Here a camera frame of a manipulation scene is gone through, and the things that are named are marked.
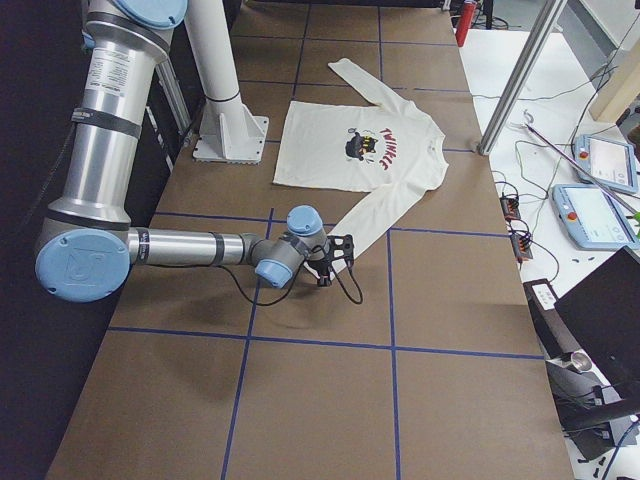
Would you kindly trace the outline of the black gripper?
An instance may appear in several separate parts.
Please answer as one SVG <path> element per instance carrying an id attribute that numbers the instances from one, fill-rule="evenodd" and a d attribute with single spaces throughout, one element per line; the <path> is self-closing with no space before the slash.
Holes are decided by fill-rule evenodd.
<path id="1" fill-rule="evenodd" d="M 328 257 L 318 260 L 308 259 L 306 265 L 317 275 L 318 287 L 329 287 L 332 285 L 332 262 Z"/>

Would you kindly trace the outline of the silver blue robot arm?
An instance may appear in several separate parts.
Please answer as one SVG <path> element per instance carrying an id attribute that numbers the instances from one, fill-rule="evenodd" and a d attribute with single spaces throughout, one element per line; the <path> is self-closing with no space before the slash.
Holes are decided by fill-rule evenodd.
<path id="1" fill-rule="evenodd" d="M 329 272 L 331 242 L 318 212 L 298 206 L 275 240 L 254 234 L 157 230 L 132 225 L 125 197 L 156 68 L 184 25 L 206 102 L 200 158 L 256 163 L 268 119 L 241 99 L 223 4 L 219 1 L 91 1 L 85 35 L 93 43 L 62 196 L 49 205 L 36 245 L 41 286 L 66 301 L 114 293 L 134 265 L 249 265 L 280 288 L 308 265 Z"/>

